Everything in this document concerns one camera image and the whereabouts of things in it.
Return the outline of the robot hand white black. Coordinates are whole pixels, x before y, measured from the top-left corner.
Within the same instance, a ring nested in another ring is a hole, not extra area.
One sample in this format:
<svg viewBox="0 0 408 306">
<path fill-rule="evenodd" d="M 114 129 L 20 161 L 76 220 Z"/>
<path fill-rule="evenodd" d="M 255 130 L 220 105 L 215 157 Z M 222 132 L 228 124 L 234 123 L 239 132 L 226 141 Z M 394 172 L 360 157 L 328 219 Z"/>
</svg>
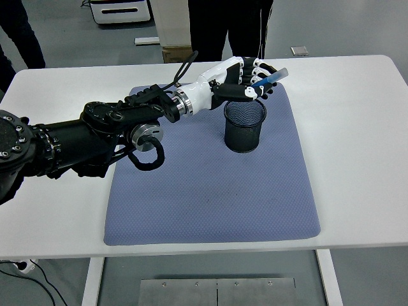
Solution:
<svg viewBox="0 0 408 306">
<path fill-rule="evenodd" d="M 256 86 L 255 83 L 276 72 L 262 59 L 233 56 L 200 74 L 195 82 L 183 86 L 186 114 L 213 110 L 225 101 L 254 101 L 273 87 L 272 84 Z"/>
</svg>

